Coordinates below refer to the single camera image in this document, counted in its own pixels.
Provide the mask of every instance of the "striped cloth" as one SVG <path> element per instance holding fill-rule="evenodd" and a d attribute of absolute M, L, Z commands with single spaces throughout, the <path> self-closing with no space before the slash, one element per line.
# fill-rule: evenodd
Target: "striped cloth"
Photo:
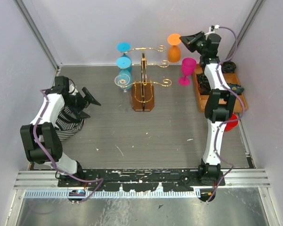
<path fill-rule="evenodd" d="M 85 119 L 79 119 L 67 106 L 63 107 L 56 121 L 56 132 L 59 139 L 66 140 L 80 131 Z"/>

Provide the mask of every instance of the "wall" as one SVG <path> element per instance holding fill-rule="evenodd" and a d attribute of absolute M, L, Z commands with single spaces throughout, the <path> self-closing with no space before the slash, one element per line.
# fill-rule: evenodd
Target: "wall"
<path fill-rule="evenodd" d="M 249 110 L 242 119 L 283 221 L 283 1 L 267 0 L 234 57 Z"/>
<path fill-rule="evenodd" d="M 219 24 L 239 32 L 255 0 L 24 0 L 34 20 L 46 30 L 63 65 L 116 64 L 117 45 L 133 48 L 169 46 L 172 33 L 191 35 Z M 219 54 L 227 56 L 233 43 L 228 31 L 220 31 Z M 182 58 L 195 57 L 180 45 Z M 166 59 L 167 53 L 147 51 L 149 63 Z M 140 52 L 131 52 L 134 63 Z"/>
<path fill-rule="evenodd" d="M 11 0 L 0 0 L 0 226 L 19 170 L 28 166 L 20 127 L 38 113 L 54 68 Z"/>

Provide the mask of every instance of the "wooden base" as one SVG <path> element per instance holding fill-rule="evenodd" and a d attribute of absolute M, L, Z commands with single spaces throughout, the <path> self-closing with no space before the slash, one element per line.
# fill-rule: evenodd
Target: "wooden base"
<path fill-rule="evenodd" d="M 199 109 L 200 112 L 204 112 L 205 106 L 206 106 L 207 101 L 208 101 L 208 95 L 201 95 L 199 93 L 199 90 L 198 90 L 197 74 L 201 74 L 201 73 L 202 73 L 202 68 L 199 65 L 197 65 L 194 73 L 192 74 L 192 80 L 193 80 L 193 83 L 194 83 L 194 88 L 195 88 L 195 93 L 196 93 L 198 109 Z M 223 76 L 224 76 L 225 81 L 227 83 L 232 83 L 232 84 L 240 85 L 236 73 L 223 74 Z M 246 104 L 246 101 L 245 101 L 243 93 L 241 95 L 239 95 L 239 97 L 242 99 L 242 101 L 244 103 L 245 110 L 247 110 L 248 107 L 247 107 L 247 104 Z M 225 101 L 220 100 L 219 103 L 225 104 Z M 241 112 L 242 112 L 242 106 L 241 106 L 239 100 L 236 99 L 236 103 L 235 103 L 235 107 L 234 107 L 234 113 L 241 113 Z"/>
<path fill-rule="evenodd" d="M 149 112 L 153 109 L 154 107 L 154 86 L 147 84 L 145 85 L 145 100 L 148 101 L 146 103 L 141 103 L 137 100 L 142 101 L 142 89 L 141 89 L 141 84 L 135 84 L 132 86 L 132 102 L 133 102 L 133 110 L 136 112 Z"/>

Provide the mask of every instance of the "purple cable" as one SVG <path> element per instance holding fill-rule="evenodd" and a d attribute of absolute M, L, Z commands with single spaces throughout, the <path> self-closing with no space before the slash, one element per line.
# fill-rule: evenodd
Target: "purple cable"
<path fill-rule="evenodd" d="M 60 173 L 64 173 L 64 174 L 70 176 L 71 178 L 73 178 L 73 179 L 75 179 L 75 180 L 77 180 L 77 181 L 80 181 L 80 182 L 85 182 L 85 183 L 99 182 L 99 184 L 96 186 L 96 188 L 94 189 L 94 191 L 93 191 L 90 195 L 88 195 L 86 198 L 84 198 L 84 199 L 82 199 L 81 201 L 79 201 L 79 203 L 84 202 L 84 201 L 88 200 L 88 198 L 89 198 L 90 196 L 92 196 L 92 195 L 94 194 L 94 192 L 95 192 L 95 191 L 100 187 L 100 185 L 103 183 L 103 180 L 104 180 L 104 179 L 103 179 L 103 178 L 99 178 L 99 179 L 96 179 L 96 180 L 83 180 L 83 179 L 80 179 L 80 178 L 77 178 L 77 177 L 73 176 L 72 174 L 70 174 L 70 173 L 68 173 L 68 172 L 65 172 L 65 171 L 63 171 L 63 170 L 60 170 L 60 169 L 57 167 L 57 164 L 56 164 L 56 162 L 54 161 L 54 159 L 53 159 L 53 157 L 51 156 L 51 154 L 46 150 L 46 148 L 43 146 L 43 144 L 39 141 L 39 138 L 38 138 L 38 136 L 37 136 L 37 126 L 38 126 L 38 124 L 40 123 L 40 120 L 41 120 L 42 116 L 45 114 L 45 111 L 46 111 L 46 109 L 47 109 L 47 107 L 48 107 L 48 104 L 49 104 L 48 96 L 45 94 L 44 91 L 45 91 L 45 90 L 43 90 L 43 89 L 40 90 L 40 92 L 43 94 L 43 96 L 44 96 L 45 99 L 46 99 L 46 104 L 45 104 L 45 106 L 44 106 L 44 108 L 43 108 L 43 110 L 42 110 L 42 112 L 41 112 L 41 114 L 40 114 L 40 117 L 38 118 L 37 122 L 36 122 L 35 125 L 33 126 L 33 137 L 34 137 L 36 143 L 39 145 L 39 147 L 44 151 L 44 153 L 46 154 L 46 156 L 48 157 L 48 159 L 51 161 L 51 167 L 52 167 L 53 169 L 55 169 L 56 171 L 58 171 L 58 172 L 60 172 Z"/>
<path fill-rule="evenodd" d="M 216 185 L 214 191 L 212 192 L 211 196 L 210 196 L 209 199 L 207 200 L 207 203 L 213 198 L 213 196 L 214 196 L 214 194 L 216 193 L 216 190 L 217 190 L 217 188 L 219 187 L 221 181 L 222 181 L 222 180 L 225 178 L 225 176 L 226 176 L 229 172 L 231 172 L 232 169 L 234 168 L 234 164 L 233 164 L 233 163 L 226 161 L 226 160 L 225 160 L 224 158 L 222 158 L 222 157 L 218 154 L 218 152 L 217 152 L 217 138 L 218 138 L 218 134 L 219 134 L 220 128 L 221 128 L 222 125 L 227 124 L 228 122 L 239 121 L 239 120 L 242 118 L 242 116 L 244 115 L 244 111 L 245 111 L 245 107 L 244 107 L 244 104 L 243 104 L 243 101 L 241 100 L 241 98 L 240 98 L 234 91 L 232 91 L 231 89 L 229 89 L 227 86 L 225 86 L 225 85 L 222 83 L 221 76 L 220 76 L 219 71 L 218 71 L 219 66 L 220 66 L 223 62 L 231 60 L 231 59 L 233 58 L 233 56 L 235 55 L 235 53 L 236 53 L 236 51 L 237 51 L 237 45 L 238 45 L 237 36 L 236 36 L 235 32 L 234 32 L 231 28 L 229 28 L 229 27 L 222 27 L 222 26 L 220 26 L 219 28 L 227 29 L 227 30 L 229 30 L 229 31 L 231 31 L 231 32 L 233 33 L 233 35 L 234 35 L 234 37 L 235 37 L 235 49 L 234 49 L 233 54 L 232 54 L 228 59 L 225 59 L 225 60 L 221 61 L 220 63 L 218 63 L 218 65 L 217 65 L 217 67 L 216 67 L 217 76 L 218 76 L 219 82 L 222 84 L 222 87 L 225 88 L 225 89 L 226 89 L 227 91 L 229 91 L 230 93 L 232 93 L 232 94 L 239 100 L 239 102 L 240 102 L 240 104 L 241 104 L 241 106 L 242 106 L 242 113 L 241 113 L 241 115 L 240 115 L 237 119 L 227 120 L 227 121 L 222 122 L 222 123 L 220 124 L 220 126 L 218 127 L 217 131 L 216 131 L 216 136 L 215 136 L 215 140 L 214 140 L 214 152 L 215 152 L 215 154 L 217 155 L 217 157 L 220 159 L 220 161 L 223 161 L 223 162 L 225 162 L 226 164 L 231 165 L 231 168 L 219 179 L 219 181 L 218 181 L 218 183 L 217 183 L 217 185 Z"/>

